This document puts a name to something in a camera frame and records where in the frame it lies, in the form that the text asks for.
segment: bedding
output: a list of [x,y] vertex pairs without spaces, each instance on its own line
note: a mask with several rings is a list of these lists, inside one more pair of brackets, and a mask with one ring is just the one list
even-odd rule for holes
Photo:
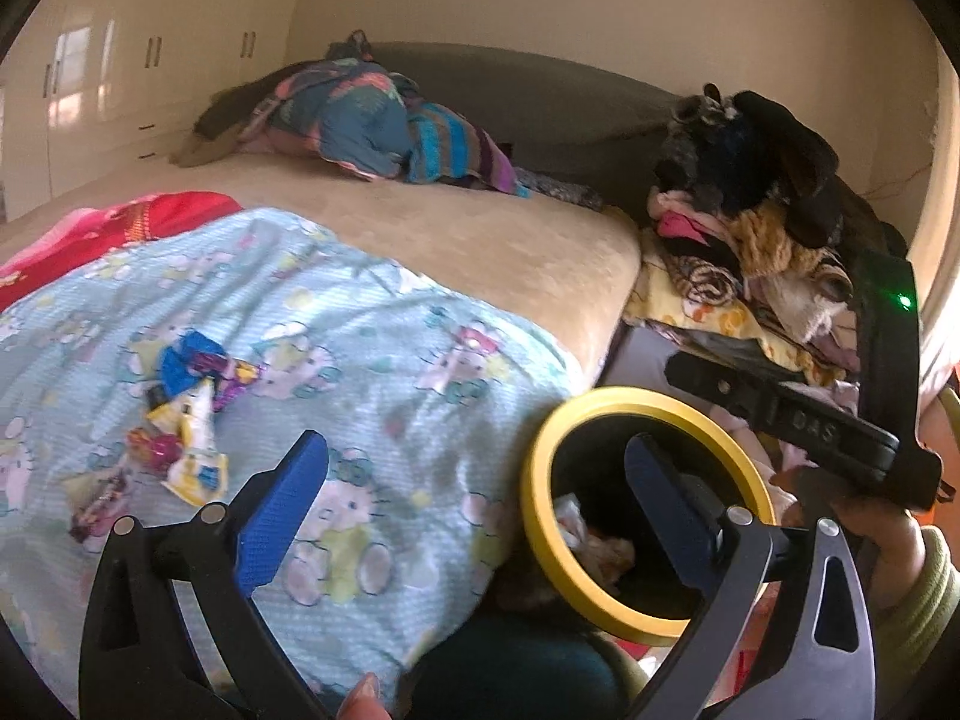
[[261,136],[274,151],[315,154],[368,179],[396,176],[414,148],[390,74],[352,58],[318,62],[280,81],[237,140]]
[[[265,367],[216,418],[227,499],[302,430],[328,440],[328,481],[253,599],[333,702],[368,670],[389,701],[400,673],[467,620],[505,556],[522,456],[582,381],[529,320],[275,209],[96,260],[0,327],[0,611],[71,707],[98,543],[67,533],[64,481],[117,462],[157,354],[187,329]],[[133,489],[148,526],[195,512],[148,474]],[[223,680],[195,600],[179,598]]]
[[193,170],[162,162],[127,167],[0,228],[0,261],[77,208],[200,189],[245,208],[300,214],[346,244],[536,322],[580,362],[583,386],[599,373],[640,267],[630,225],[549,197],[521,202],[440,184],[368,183],[323,160],[270,154],[234,154]]
[[40,240],[0,265],[0,311],[120,247],[169,238],[238,210],[236,201],[225,194],[182,191],[140,197],[102,211],[72,211]]
[[486,130],[437,103],[407,100],[407,105],[407,121],[414,135],[407,181],[429,184],[475,178],[480,188],[530,196],[517,181],[514,166]]

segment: drawer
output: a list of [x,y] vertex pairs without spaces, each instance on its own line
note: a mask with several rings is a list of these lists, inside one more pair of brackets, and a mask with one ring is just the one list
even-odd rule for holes
[[93,124],[86,135],[95,144],[96,151],[114,151],[130,143],[149,141],[160,135],[190,129],[197,119],[196,108],[197,106],[193,103],[177,103],[152,108],[114,122]]
[[188,132],[189,128],[167,132],[102,151],[93,151],[78,145],[51,162],[52,194],[58,197],[137,163],[166,160],[184,141]]

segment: cabinet door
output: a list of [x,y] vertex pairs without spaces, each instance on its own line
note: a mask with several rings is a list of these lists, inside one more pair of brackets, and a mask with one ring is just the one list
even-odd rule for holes
[[8,221],[50,199],[47,109],[62,15],[64,0],[41,0],[0,65],[0,185]]
[[247,58],[241,66],[243,81],[261,79],[283,66],[295,6],[296,0],[251,1],[251,37]]
[[150,124],[139,118],[162,97],[166,1],[67,1],[48,121],[54,196],[110,172],[104,155],[117,138],[132,140]]
[[242,83],[241,68],[251,42],[253,0],[195,1],[195,87],[205,105],[210,95]]

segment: teal cloth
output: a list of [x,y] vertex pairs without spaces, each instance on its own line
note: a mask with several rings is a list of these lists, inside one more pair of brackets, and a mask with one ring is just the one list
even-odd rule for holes
[[416,671],[407,720],[620,720],[629,699],[586,635],[477,614]]

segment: gray headboard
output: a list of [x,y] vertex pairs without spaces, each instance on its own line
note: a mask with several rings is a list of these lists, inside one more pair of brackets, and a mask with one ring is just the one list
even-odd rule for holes
[[512,145],[527,170],[587,184],[646,218],[653,166],[676,96],[589,65],[442,43],[374,43],[376,61],[428,100]]

